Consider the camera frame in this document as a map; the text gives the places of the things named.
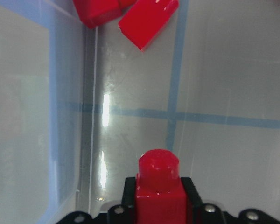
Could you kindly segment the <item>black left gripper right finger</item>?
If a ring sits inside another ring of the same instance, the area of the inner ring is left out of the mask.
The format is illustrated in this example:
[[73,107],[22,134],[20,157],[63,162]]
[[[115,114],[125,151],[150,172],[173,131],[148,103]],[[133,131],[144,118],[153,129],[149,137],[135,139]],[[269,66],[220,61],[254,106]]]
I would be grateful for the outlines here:
[[187,203],[190,208],[198,208],[202,205],[202,199],[190,177],[181,178],[184,191],[187,196]]

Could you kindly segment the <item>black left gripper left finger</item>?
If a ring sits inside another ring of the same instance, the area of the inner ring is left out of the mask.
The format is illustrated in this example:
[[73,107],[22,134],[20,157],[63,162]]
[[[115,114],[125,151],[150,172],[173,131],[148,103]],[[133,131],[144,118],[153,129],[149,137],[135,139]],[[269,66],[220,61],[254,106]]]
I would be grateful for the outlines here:
[[135,206],[135,191],[136,191],[136,178],[128,177],[125,179],[123,195],[121,204],[128,208],[134,208]]

